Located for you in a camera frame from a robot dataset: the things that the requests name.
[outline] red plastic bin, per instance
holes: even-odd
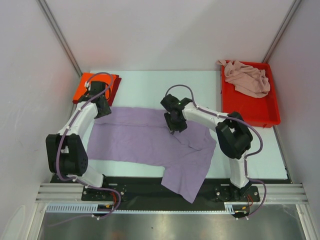
[[[264,69],[265,76],[269,78],[270,92],[262,98],[254,98],[244,95],[235,90],[235,86],[225,81],[225,67],[221,67],[221,94],[222,111],[224,113],[238,112],[244,121],[256,127],[271,128],[280,124],[280,115],[274,79],[269,64],[245,62],[241,63],[253,66],[257,69]]]

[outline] purple t-shirt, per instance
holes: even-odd
[[[89,159],[163,166],[161,184],[193,203],[206,178],[216,141],[209,129],[188,121],[170,134],[165,110],[112,107],[95,120],[88,142]]]

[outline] white wall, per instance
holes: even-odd
[[[302,3],[270,65],[277,89],[278,126],[289,170],[302,182],[320,223],[320,1]]]
[[[263,60],[293,0],[48,0],[83,71]]]
[[[51,176],[45,138],[66,123],[79,80],[35,0],[1,1],[0,33],[1,236],[21,205],[26,230]]]

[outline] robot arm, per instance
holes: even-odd
[[[79,100],[77,108],[80,111],[76,110],[68,123],[57,134],[47,136],[46,149],[49,169],[52,173],[57,173],[56,159],[62,135],[72,125],[62,144],[59,157],[60,172],[65,176],[76,177],[90,186],[99,188],[103,185],[104,176],[88,165],[88,156],[82,144],[82,138],[93,119],[111,113],[105,95],[86,104],[92,96],[105,89],[104,82],[92,81],[90,90]],[[161,104],[167,110],[164,117],[172,133],[185,130],[187,121],[200,123],[216,132],[222,152],[229,157],[231,184],[240,195],[243,195],[251,186],[245,173],[244,154],[251,147],[253,137],[243,124],[222,118],[229,116],[243,120],[241,115],[237,112],[227,114],[207,108],[206,112],[203,112],[194,106],[191,99],[184,98],[180,101],[171,94],[164,97]]]
[[[59,169],[63,175],[76,177],[87,185],[97,188],[102,186],[104,176],[88,165],[88,156],[82,144],[82,139],[93,119],[111,114],[104,94],[86,104],[92,96],[97,95],[105,89],[106,84],[104,82],[92,81],[90,89],[79,99],[77,109],[67,124],[57,134],[49,134],[47,136],[45,140],[46,151],[49,169],[52,173],[57,173],[56,159],[62,135],[72,125],[69,131],[67,131],[62,144]]]
[[[229,157],[231,184],[239,189],[241,195],[245,193],[251,183],[246,177],[244,156],[251,147],[253,137],[243,124],[222,118],[229,116],[243,120],[241,115],[237,112],[227,114],[196,107],[191,99],[184,98],[180,101],[171,94],[165,96],[161,104],[167,110],[164,117],[171,133],[185,130],[187,121],[200,123],[216,132],[222,152]]]

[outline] white table surface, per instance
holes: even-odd
[[[113,106],[143,107],[163,109],[160,101],[167,89],[172,85],[185,84],[191,87],[199,105],[221,111],[221,78],[220,71],[108,71],[119,75],[122,80],[116,93]],[[190,97],[184,87],[171,90],[178,99]],[[93,122],[83,137],[83,145],[87,148]],[[248,175],[259,179],[287,179],[284,162],[279,150],[273,128],[256,127],[263,139],[263,150],[258,155],[248,157]],[[259,140],[253,135],[251,149],[259,148]],[[212,137],[218,141],[212,131]],[[112,160],[90,159],[89,165],[106,176],[117,177],[162,177],[164,167],[150,166],[140,163],[120,162]],[[217,144],[207,178],[229,178],[228,158]]]

